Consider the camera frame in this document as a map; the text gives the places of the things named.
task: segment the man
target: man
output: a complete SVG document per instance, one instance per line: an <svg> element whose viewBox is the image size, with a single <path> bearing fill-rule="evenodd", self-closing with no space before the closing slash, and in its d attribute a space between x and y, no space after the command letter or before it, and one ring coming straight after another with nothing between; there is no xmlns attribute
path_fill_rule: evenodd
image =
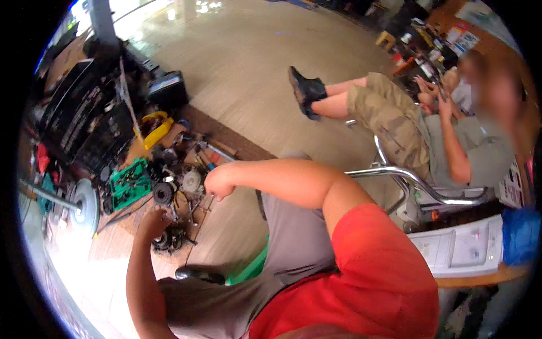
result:
<svg viewBox="0 0 542 339"><path fill-rule="evenodd" d="M446 102L439 94L438 115L426 117L408 95L379 73L324 85L320 79L304 78L291 66L289 78L307 117L346 119L350 115L378 136L395 165L413 170L434 186L466 188L495 186L512 164L511 137L522 101L513 73L495 71L500 76L489 82L488 92L497 93L489 96L491 113L479 117L461 114L449 93Z"/></svg>
<svg viewBox="0 0 542 339"><path fill-rule="evenodd" d="M476 112L476 101L480 85L486 75L487 65L483 55L477 50L469 49L461 54L457 67L447 71L443 76L444 90L450 92L451 99L466 116ZM418 100L420 107L428 114L438 109L438 87L423 80L420 76L414 78L420 87Z"/></svg>
<svg viewBox="0 0 542 339"><path fill-rule="evenodd" d="M167 222L145 217L126 277L141 338L433 337L437 285L423 257L363 188L307 159L236 161L205 180L219 201L236 186L262 192L269 251L262 273L233 286L156 281L151 240Z"/></svg>

